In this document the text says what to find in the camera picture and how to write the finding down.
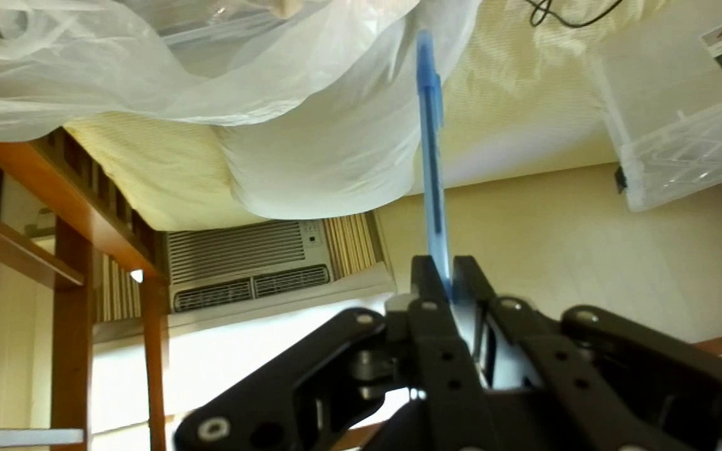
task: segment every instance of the clear plastic storage bin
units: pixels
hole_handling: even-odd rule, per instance
[[[722,182],[722,2],[673,2],[594,52],[631,209]]]

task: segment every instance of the white plastic bag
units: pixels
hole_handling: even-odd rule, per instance
[[[335,82],[418,0],[306,2],[289,20],[267,8],[278,0],[255,11],[258,1],[126,1],[164,36],[113,0],[0,0],[0,140],[101,111],[206,125],[278,117]],[[236,2],[246,5],[219,13]],[[172,3],[203,12],[162,23]]]
[[[222,128],[233,197],[278,219],[337,217],[402,197],[419,145],[416,33],[432,32],[444,80],[481,0],[421,0],[349,71],[298,108],[258,125]]]

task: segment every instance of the bolt hole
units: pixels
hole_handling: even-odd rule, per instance
[[[283,426],[278,423],[261,423],[249,436],[255,448],[273,448],[283,440]]]

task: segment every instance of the wooden post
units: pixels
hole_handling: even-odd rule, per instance
[[[149,389],[149,440],[152,451],[166,451],[163,374],[169,365],[169,283],[162,277],[144,274],[140,297]]]
[[[58,218],[55,255],[84,277],[82,286],[55,288],[52,334],[52,428],[80,428],[85,440],[57,445],[52,451],[88,451],[91,442],[91,377],[94,356],[95,302],[101,289],[101,254],[70,225]]]

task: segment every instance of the air conditioner vent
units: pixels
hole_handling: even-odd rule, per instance
[[[181,291],[175,296],[174,311],[197,310],[206,306],[246,301],[253,298],[251,286],[249,279],[242,279]]]
[[[271,296],[286,293],[295,289],[309,288],[330,282],[327,266],[307,266],[304,268],[289,269],[276,274],[264,274],[253,277],[256,297]]]
[[[306,259],[295,220],[169,234],[172,285]]]

